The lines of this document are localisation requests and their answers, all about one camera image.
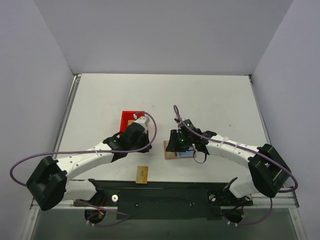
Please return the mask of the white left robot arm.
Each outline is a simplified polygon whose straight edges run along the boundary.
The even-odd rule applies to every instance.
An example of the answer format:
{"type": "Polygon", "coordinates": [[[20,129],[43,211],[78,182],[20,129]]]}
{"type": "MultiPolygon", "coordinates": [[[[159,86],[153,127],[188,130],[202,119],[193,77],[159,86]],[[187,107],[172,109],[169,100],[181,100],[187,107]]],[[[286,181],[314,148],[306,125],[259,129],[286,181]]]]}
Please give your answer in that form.
{"type": "Polygon", "coordinates": [[[142,116],[132,122],[124,132],[106,138],[88,153],[53,159],[43,158],[26,182],[26,186],[43,211],[48,211],[66,200],[86,200],[97,206],[103,193],[90,180],[76,180],[78,175],[97,166],[125,158],[129,151],[146,153],[152,146],[147,130],[148,118],[142,116]]]}

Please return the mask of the tan leather card holder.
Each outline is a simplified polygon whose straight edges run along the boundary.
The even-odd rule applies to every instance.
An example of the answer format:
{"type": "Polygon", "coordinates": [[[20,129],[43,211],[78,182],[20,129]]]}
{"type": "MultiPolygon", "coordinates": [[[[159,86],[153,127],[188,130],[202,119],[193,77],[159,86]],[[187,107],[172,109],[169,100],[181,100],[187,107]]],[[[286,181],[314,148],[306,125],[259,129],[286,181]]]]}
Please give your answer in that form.
{"type": "Polygon", "coordinates": [[[166,151],[169,141],[165,140],[163,142],[163,149],[164,149],[164,159],[165,160],[177,160],[177,159],[189,159],[193,158],[194,149],[190,147],[186,152],[169,152],[166,151]]]}

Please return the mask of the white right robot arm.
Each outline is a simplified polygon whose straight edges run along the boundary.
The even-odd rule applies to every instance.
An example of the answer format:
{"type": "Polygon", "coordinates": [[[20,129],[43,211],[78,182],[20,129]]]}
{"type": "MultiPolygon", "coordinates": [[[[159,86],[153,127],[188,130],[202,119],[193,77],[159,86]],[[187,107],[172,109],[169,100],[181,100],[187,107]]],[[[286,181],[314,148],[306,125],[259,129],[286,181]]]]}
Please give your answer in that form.
{"type": "Polygon", "coordinates": [[[170,131],[166,152],[190,152],[218,156],[248,169],[245,177],[235,177],[223,192],[224,201],[236,204],[242,197],[261,193],[274,198],[290,177],[291,170],[270,144],[252,146],[238,143],[216,132],[202,132],[190,119],[175,119],[177,129],[170,131]]]}

